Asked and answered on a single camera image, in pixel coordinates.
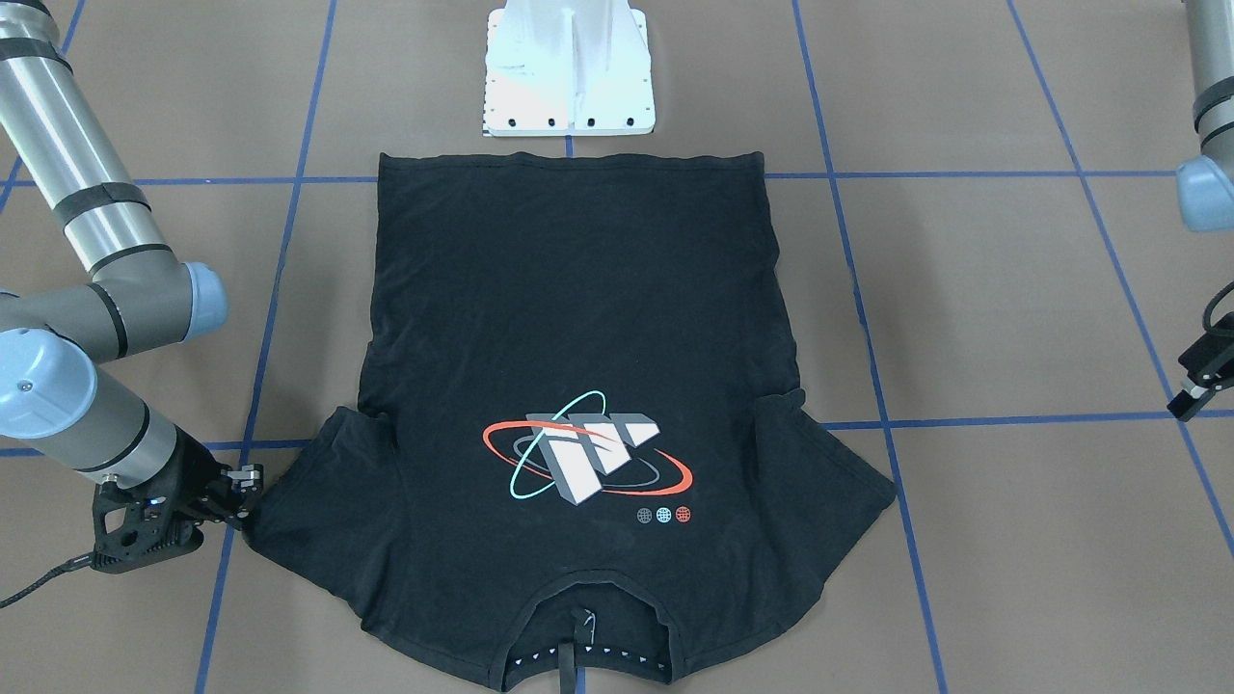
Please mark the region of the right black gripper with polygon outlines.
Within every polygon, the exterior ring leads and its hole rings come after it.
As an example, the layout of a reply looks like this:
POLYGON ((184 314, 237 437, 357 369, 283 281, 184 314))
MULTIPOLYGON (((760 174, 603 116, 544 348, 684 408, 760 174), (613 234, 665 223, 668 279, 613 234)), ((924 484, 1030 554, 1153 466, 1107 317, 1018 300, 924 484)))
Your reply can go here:
POLYGON ((93 571, 127 573, 193 553, 204 545, 204 524, 242 530, 264 485, 260 463, 222 466, 176 431, 172 458, 153 478, 127 491, 115 482, 95 487, 93 571))

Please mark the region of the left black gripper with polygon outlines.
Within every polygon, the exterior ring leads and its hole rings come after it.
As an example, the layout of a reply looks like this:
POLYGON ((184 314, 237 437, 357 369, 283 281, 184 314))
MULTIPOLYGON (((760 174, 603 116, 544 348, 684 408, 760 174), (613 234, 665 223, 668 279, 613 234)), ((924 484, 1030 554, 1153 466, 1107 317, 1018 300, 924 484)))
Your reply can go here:
POLYGON ((1180 356, 1186 375, 1182 389, 1167 404, 1167 411, 1177 421, 1190 422, 1207 406, 1208 395, 1232 387, 1232 330, 1233 312, 1227 312, 1180 356))

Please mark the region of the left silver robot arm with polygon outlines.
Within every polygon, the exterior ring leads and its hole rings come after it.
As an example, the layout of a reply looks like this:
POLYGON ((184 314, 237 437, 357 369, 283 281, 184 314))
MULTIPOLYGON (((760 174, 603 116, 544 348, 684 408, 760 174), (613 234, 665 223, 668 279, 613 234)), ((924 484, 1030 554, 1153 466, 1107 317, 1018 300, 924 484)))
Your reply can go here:
MULTIPOLYGON (((1186 1, 1192 83, 1192 127, 1199 154, 1176 170, 1182 224, 1191 232, 1229 232, 1233 227, 1233 9, 1229 1, 1186 1)), ((1199 338, 1178 357, 1181 390, 1169 412, 1187 422, 1220 391, 1232 389, 1232 315, 1215 315, 1232 295, 1222 288, 1199 312, 1199 338)))

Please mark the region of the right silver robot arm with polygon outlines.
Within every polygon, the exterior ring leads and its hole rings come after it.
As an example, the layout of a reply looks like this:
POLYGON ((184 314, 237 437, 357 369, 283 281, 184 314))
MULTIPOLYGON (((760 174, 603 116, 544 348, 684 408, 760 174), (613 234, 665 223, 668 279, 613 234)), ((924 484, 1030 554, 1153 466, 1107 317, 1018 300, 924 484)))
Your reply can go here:
POLYGON ((93 482, 93 548, 62 573, 120 574, 197 550, 204 524, 242 530, 262 466, 233 468, 104 368, 213 333, 217 274, 181 262, 80 91, 44 2, 5 1, 2 128, 88 282, 2 293, 1 427, 93 482))

